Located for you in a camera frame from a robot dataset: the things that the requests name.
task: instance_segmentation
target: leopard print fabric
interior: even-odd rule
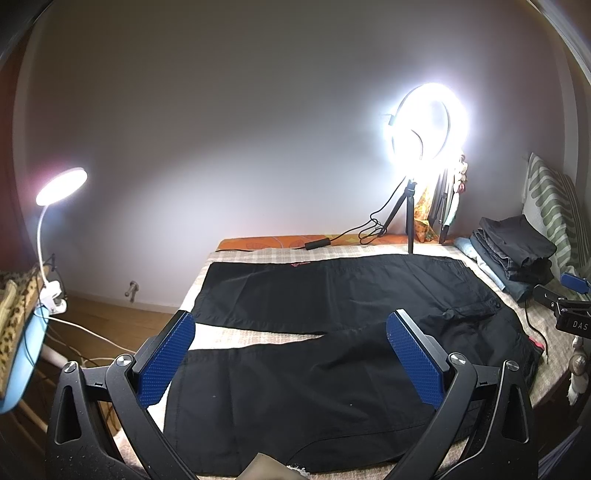
[[[8,377],[17,352],[18,342],[31,312],[37,304],[43,279],[39,275],[39,267],[25,273],[0,271],[0,290],[8,280],[17,285],[17,296],[12,304],[8,320],[0,332],[0,397],[4,398]]]

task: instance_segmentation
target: striped pillow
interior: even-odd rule
[[[582,274],[591,258],[589,234],[573,182],[531,154],[523,192],[523,214],[557,247],[552,272]]]

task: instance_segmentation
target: blue clamp pad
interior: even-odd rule
[[[194,338],[195,320],[185,312],[139,376],[138,400],[143,408],[162,399]]]
[[[579,278],[570,273],[563,273],[560,276],[560,283],[563,287],[574,290],[577,293],[585,295],[589,293],[589,282],[584,278]]]
[[[445,397],[443,372],[435,360],[421,347],[415,336],[411,334],[401,313],[391,313],[386,321],[388,342],[406,370],[421,400],[437,409]]]

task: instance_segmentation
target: orange fabric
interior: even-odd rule
[[[417,240],[422,244],[431,240],[438,241],[439,237],[429,225],[429,211],[433,204],[433,195],[437,187],[437,179],[429,182],[427,188],[423,191],[421,198],[414,207],[414,233]]]
[[[325,237],[334,238],[336,235],[286,235],[286,236],[250,236],[246,238],[226,238],[220,242],[218,250],[262,250],[263,248],[299,248],[306,242],[320,240]],[[372,245],[396,245],[405,244],[406,235],[386,235],[375,239]],[[335,240],[331,247],[342,245],[359,245],[359,238],[356,233],[348,233],[338,240]]]

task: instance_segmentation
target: white power cable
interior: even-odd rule
[[[105,338],[105,337],[99,335],[98,333],[95,333],[92,330],[89,330],[88,328],[83,327],[82,325],[78,325],[76,323],[68,322],[66,320],[56,319],[55,317],[47,317],[47,318],[49,318],[50,320],[53,320],[54,322],[64,323],[65,325],[69,325],[71,327],[79,328],[80,330],[84,330],[86,333],[90,333],[91,335],[94,335],[95,337],[100,338],[101,340],[104,340],[105,342],[110,343],[111,345],[113,345],[113,346],[115,346],[117,348],[120,348],[121,350],[125,350],[126,352],[129,352],[129,353],[135,353],[135,350],[130,350],[129,348],[125,348],[124,346],[117,345],[115,342],[112,342],[108,338]]]
[[[46,336],[46,337],[48,337],[49,339],[53,340],[55,343],[59,343],[60,345],[63,345],[63,346],[65,346],[65,347],[68,347],[68,348],[69,348],[70,350],[72,350],[74,353],[77,353],[77,354],[78,354],[78,356],[80,357],[80,362],[83,362],[83,361],[84,361],[82,354],[81,354],[81,353],[80,353],[78,350],[76,350],[74,347],[72,347],[72,346],[70,346],[70,345],[68,345],[68,344],[66,344],[66,343],[64,343],[64,342],[62,342],[61,340],[58,340],[57,338],[54,338],[54,337],[52,337],[52,336],[51,336],[49,333],[47,333],[47,332],[45,333],[45,336]]]
[[[86,360],[82,360],[82,366],[84,368],[86,368],[86,362],[94,362],[95,360],[115,360],[114,358],[111,358],[110,356],[98,356],[96,358],[87,358]]]

